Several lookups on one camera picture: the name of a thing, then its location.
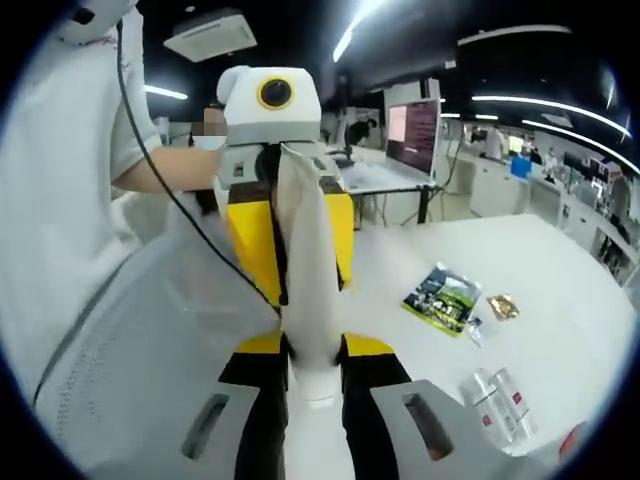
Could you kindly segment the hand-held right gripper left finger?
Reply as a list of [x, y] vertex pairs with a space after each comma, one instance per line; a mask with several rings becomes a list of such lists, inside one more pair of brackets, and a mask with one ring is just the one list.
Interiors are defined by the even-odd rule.
[[283, 479], [288, 343], [275, 329], [235, 349], [181, 454], [202, 479]]

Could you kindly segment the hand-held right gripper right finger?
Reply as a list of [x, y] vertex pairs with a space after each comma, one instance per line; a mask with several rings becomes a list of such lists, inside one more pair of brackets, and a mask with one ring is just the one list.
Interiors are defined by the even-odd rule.
[[342, 424], [357, 479], [500, 479], [504, 453], [474, 413], [414, 380], [384, 342], [342, 335]]

